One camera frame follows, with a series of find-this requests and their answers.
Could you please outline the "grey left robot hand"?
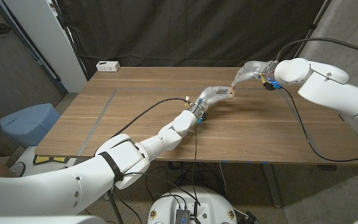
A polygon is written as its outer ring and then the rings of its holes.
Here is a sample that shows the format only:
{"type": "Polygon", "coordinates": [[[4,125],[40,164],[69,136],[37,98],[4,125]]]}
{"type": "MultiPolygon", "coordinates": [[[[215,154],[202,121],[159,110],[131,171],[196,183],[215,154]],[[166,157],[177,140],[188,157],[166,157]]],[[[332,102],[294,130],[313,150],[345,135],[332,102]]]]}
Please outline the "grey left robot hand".
{"type": "Polygon", "coordinates": [[[196,101],[191,104],[190,111],[200,117],[208,108],[221,100],[229,100],[234,96],[234,89],[227,86],[209,86],[202,91],[196,101]]]}

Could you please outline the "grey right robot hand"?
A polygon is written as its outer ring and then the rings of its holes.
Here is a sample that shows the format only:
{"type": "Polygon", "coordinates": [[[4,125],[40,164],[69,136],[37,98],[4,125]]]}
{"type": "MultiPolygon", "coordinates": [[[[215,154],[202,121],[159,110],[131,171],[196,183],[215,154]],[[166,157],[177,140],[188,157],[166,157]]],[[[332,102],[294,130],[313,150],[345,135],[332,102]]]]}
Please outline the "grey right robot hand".
{"type": "Polygon", "coordinates": [[[248,61],[236,73],[232,87],[238,86],[241,82],[255,78],[267,82],[268,79],[274,80],[274,71],[278,65],[278,61],[271,60],[268,62],[248,61]]]}

